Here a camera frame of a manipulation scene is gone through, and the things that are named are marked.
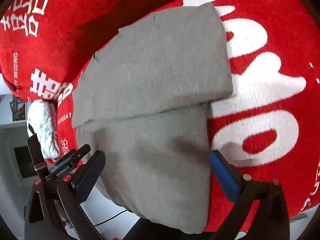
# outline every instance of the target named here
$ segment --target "red blanket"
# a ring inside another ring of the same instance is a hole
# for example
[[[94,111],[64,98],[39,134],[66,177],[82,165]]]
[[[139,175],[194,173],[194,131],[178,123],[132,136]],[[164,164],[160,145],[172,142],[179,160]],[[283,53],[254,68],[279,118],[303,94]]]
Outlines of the red blanket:
[[[102,44],[102,39],[94,43],[86,38],[90,29],[77,27],[88,26],[83,23],[111,10],[114,3],[100,5],[96,10],[91,8],[89,15],[77,11],[80,14],[77,17],[74,13],[77,3],[86,6],[91,0],[83,3],[73,0],[68,4],[69,10],[63,10],[62,14],[58,12],[65,5],[57,1],[33,0],[30,14],[28,6],[13,12],[12,5],[1,20],[0,27],[4,29],[0,28],[0,39],[4,42],[0,44],[0,63],[4,77],[13,91],[18,88],[14,92],[22,98],[59,99],[58,140],[61,151],[67,152],[77,148],[71,126],[75,77],[80,75],[89,55]],[[292,217],[320,202],[319,30],[299,0],[177,0],[159,9],[204,1],[219,6],[217,10],[227,31],[236,91],[232,99],[213,104],[213,119],[208,121],[212,148],[220,149],[231,163],[242,167],[241,173],[248,173],[256,180],[280,179]],[[17,22],[15,18],[11,21],[14,13],[21,15]],[[25,14],[28,36],[22,28]],[[37,38],[33,35],[36,26]],[[232,204],[214,177],[211,189],[206,230],[216,231]],[[255,209],[243,230],[248,229],[254,212]]]

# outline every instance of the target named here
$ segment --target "white floor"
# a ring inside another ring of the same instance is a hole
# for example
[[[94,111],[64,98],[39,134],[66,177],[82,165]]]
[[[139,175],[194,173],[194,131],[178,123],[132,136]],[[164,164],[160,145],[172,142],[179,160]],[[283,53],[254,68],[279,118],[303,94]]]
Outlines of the white floor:
[[[124,208],[115,205],[112,201],[106,199],[95,187],[89,195],[88,200],[81,204],[81,206],[94,225],[103,222],[125,210]],[[296,240],[300,236],[310,222],[317,207],[318,206],[304,212],[307,214],[307,218],[290,224],[290,240]],[[113,220],[97,226],[97,229],[106,240],[112,240],[115,237],[121,240],[138,221],[138,219],[139,217],[135,214],[125,212]],[[66,229],[69,235],[79,239],[73,229],[68,227]],[[244,235],[244,232],[240,232],[236,239],[239,239]]]

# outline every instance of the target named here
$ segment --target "white cabinet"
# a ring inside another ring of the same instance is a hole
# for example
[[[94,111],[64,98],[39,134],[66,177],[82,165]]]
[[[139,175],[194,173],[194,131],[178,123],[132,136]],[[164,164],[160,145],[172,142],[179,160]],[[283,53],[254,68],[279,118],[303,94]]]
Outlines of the white cabinet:
[[[0,128],[19,127],[27,125],[28,109],[31,103],[26,103],[26,119],[22,121],[13,121],[10,102],[13,101],[13,95],[0,96]]]

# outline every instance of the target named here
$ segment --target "gray wall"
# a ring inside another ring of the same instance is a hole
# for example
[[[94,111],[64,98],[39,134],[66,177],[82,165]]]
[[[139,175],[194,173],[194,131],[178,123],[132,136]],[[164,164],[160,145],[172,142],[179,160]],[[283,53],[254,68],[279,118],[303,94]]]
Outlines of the gray wall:
[[[27,145],[27,128],[0,130],[0,214],[17,237],[24,232],[23,210],[31,185],[23,183],[14,147]]]

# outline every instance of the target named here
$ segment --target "gray cloth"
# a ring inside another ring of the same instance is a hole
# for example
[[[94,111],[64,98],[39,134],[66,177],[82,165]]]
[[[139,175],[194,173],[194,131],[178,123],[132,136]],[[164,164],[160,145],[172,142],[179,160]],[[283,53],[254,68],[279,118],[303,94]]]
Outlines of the gray cloth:
[[[73,127],[225,98],[226,34],[211,3],[156,12],[96,52],[73,92]]]
[[[94,55],[73,92],[72,124],[79,146],[106,153],[103,195],[153,222],[204,230],[207,102],[232,92],[225,39],[209,3],[151,14]]]
[[[77,129],[78,145],[102,150],[96,186],[140,217],[201,233],[208,220],[208,104],[119,122],[98,119]]]

